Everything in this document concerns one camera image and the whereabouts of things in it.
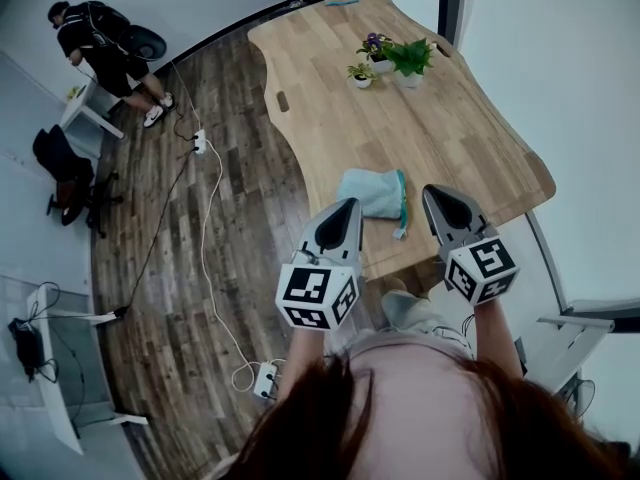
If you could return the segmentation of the person's left forearm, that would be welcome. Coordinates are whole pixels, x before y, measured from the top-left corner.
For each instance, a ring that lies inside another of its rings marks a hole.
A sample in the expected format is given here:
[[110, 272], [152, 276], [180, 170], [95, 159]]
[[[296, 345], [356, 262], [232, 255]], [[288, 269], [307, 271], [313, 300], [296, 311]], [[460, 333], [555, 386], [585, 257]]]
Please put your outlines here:
[[283, 401], [295, 383], [315, 364], [324, 360], [325, 332], [295, 328], [278, 383], [277, 401]]

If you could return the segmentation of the person's right forearm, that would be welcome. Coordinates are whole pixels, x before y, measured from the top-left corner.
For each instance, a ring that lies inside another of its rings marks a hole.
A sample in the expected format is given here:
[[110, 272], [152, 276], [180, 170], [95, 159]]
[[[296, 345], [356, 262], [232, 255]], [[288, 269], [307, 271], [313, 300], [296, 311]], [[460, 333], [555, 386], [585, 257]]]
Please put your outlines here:
[[498, 299], [474, 307], [477, 356], [491, 361], [511, 378], [521, 379], [517, 349]]

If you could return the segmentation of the green leafy potted plant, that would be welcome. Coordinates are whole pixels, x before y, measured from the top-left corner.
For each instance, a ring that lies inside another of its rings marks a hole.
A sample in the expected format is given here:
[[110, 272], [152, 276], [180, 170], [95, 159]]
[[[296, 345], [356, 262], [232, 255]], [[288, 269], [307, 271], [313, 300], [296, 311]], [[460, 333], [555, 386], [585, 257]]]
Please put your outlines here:
[[393, 63], [396, 81], [406, 88], [416, 88], [431, 68], [432, 47], [426, 38], [411, 43], [393, 42], [384, 49], [386, 57]]

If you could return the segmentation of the black box on desk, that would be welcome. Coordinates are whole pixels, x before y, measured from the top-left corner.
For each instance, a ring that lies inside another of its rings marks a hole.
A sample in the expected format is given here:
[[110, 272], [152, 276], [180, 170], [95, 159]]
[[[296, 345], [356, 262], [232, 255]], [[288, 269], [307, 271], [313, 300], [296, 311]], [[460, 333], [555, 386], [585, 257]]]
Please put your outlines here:
[[44, 365], [44, 349], [40, 332], [28, 321], [14, 318], [8, 330], [15, 340], [17, 357], [29, 381]]

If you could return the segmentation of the purple flower potted plant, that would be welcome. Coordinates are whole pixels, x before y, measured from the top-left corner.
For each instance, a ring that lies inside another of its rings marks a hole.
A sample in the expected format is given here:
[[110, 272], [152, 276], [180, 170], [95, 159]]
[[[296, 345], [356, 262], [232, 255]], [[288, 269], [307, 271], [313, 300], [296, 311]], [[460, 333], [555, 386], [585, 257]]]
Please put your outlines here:
[[385, 74], [393, 70], [393, 62], [387, 57], [387, 53], [393, 45], [393, 40], [388, 36], [381, 33], [369, 33], [357, 53], [366, 56], [374, 73]]

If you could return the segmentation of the white desk frame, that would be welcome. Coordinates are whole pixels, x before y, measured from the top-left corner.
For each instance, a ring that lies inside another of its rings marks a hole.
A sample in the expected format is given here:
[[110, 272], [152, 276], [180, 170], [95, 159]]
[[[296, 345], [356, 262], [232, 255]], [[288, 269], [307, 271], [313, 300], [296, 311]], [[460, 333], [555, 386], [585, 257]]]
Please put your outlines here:
[[558, 393], [614, 327], [613, 320], [539, 317], [521, 336], [524, 378]]

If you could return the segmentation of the small variegated potted plant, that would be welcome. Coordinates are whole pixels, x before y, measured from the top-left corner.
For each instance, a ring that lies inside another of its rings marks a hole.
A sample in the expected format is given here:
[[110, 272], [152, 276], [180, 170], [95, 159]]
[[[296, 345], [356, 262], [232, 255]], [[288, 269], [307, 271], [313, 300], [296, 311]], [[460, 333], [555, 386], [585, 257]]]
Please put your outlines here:
[[348, 77], [354, 81], [354, 84], [359, 89], [368, 88], [374, 80], [377, 79], [377, 74], [373, 71], [369, 64], [358, 63], [357, 65], [350, 65], [347, 67]]

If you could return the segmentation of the white desk with metal frame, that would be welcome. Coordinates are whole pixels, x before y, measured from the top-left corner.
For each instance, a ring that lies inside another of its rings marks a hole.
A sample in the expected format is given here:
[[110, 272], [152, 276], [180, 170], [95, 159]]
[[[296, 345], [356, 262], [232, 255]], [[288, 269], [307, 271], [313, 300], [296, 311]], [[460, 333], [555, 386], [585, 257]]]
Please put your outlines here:
[[[102, 419], [98, 418], [84, 423], [81, 414], [84, 408], [90, 405], [86, 402], [87, 380], [79, 356], [58, 334], [52, 325], [63, 322], [85, 322], [94, 330], [97, 326], [114, 322], [116, 315], [107, 313], [105, 315], [95, 315], [87, 312], [68, 311], [57, 309], [60, 297], [60, 290], [50, 282], [45, 282], [34, 290], [27, 298], [27, 315], [25, 317], [26, 326], [34, 330], [40, 337], [42, 352], [41, 364], [35, 366], [34, 381], [38, 386], [44, 402], [44, 407], [49, 416], [53, 433], [56, 438], [71, 451], [82, 456], [84, 448], [81, 444], [81, 432], [86, 429], [110, 428], [123, 425], [138, 425], [147, 427], [149, 420], [145, 416], [127, 414], [110, 410], [109, 415]], [[81, 396], [76, 404], [67, 404], [64, 398], [61, 374], [62, 360], [54, 352], [54, 339], [58, 339], [72, 361], [77, 367]]]

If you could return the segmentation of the light blue drawstring pouch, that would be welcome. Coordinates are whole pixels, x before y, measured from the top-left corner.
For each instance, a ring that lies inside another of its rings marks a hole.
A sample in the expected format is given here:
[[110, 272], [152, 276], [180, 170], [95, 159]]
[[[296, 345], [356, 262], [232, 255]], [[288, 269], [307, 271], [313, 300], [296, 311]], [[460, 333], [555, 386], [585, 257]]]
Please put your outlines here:
[[366, 218], [398, 221], [392, 236], [403, 240], [407, 235], [408, 207], [406, 179], [399, 169], [374, 172], [364, 169], [347, 170], [339, 183], [336, 199], [355, 198]]

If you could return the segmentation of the black office chair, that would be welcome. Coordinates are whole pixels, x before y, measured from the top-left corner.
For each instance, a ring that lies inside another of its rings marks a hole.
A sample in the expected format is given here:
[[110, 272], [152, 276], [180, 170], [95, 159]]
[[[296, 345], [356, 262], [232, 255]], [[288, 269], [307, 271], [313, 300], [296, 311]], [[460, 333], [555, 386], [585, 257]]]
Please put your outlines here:
[[102, 208], [124, 201], [122, 195], [108, 193], [110, 185], [119, 179], [119, 174], [112, 171], [104, 180], [96, 181], [91, 161], [75, 153], [59, 125], [54, 125], [49, 131], [41, 129], [32, 150], [38, 163], [55, 180], [55, 192], [49, 198], [46, 214], [58, 210], [61, 224], [69, 226], [87, 210], [87, 227], [104, 239]]

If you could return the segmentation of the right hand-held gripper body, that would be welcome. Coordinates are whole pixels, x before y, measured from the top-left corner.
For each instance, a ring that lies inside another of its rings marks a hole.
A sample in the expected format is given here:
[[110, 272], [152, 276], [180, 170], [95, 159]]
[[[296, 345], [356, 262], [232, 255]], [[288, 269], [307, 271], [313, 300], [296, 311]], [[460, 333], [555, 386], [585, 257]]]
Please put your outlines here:
[[443, 245], [440, 257], [446, 264], [445, 282], [471, 306], [506, 294], [520, 272], [495, 229]]

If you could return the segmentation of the person's torso in pink shirt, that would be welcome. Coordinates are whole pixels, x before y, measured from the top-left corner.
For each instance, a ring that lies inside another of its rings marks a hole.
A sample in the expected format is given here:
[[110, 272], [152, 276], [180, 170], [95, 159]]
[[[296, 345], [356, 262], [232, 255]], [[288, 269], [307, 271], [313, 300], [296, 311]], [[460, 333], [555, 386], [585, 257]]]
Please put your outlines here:
[[354, 407], [372, 413], [349, 480], [497, 480], [497, 451], [460, 343], [370, 333], [350, 346]]

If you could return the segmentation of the dark window frame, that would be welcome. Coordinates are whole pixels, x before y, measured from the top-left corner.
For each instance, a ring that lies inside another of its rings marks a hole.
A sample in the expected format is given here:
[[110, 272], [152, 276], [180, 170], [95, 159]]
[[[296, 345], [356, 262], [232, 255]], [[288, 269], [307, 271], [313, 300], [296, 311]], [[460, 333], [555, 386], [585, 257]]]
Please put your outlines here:
[[612, 333], [640, 334], [640, 298], [627, 300], [575, 300], [564, 316], [612, 320]]
[[455, 45], [460, 35], [465, 0], [438, 0], [437, 32]]

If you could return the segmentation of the small white table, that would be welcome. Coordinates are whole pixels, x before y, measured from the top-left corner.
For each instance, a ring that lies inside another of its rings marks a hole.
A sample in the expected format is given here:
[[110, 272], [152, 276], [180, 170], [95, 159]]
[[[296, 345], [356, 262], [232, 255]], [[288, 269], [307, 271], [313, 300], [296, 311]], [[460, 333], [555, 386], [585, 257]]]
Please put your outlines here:
[[96, 82], [92, 78], [89, 78], [88, 83], [68, 101], [59, 121], [59, 127], [63, 131], [66, 131], [78, 117], [83, 116], [97, 127], [102, 128], [117, 139], [122, 140], [125, 134], [89, 106], [90, 99], [96, 87]]

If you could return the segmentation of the person's legs in beige trousers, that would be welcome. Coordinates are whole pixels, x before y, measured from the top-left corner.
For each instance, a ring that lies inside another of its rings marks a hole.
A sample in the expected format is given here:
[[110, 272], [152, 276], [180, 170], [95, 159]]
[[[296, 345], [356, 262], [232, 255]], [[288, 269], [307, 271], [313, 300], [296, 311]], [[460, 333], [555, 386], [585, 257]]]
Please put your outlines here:
[[391, 327], [454, 341], [471, 349], [468, 340], [453, 327], [453, 323], [428, 298], [411, 294], [400, 278], [384, 278], [383, 288], [381, 307]]

